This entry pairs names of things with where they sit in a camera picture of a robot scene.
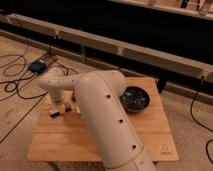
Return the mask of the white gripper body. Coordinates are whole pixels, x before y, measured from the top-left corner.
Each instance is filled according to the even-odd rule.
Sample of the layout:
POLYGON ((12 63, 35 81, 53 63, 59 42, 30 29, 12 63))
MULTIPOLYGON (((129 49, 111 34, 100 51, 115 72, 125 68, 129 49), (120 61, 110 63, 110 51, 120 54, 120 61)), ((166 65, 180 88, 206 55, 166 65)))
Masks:
POLYGON ((64 92, 61 91, 61 90, 59 90, 59 91, 51 91, 49 93, 49 95, 50 95, 52 104, 54 106, 56 106, 56 105, 62 105, 62 104, 65 104, 65 103, 68 103, 70 105, 69 100, 66 98, 64 92))

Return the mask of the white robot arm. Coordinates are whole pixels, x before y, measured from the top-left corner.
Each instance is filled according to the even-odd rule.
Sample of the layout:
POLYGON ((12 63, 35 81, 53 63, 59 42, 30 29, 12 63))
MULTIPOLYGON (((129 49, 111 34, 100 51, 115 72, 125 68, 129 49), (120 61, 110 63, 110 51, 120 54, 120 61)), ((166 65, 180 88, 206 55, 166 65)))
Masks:
POLYGON ((63 76, 52 69, 39 78, 54 104, 73 90, 80 113, 107 171, 157 171, 121 102, 126 78, 118 70, 63 76))

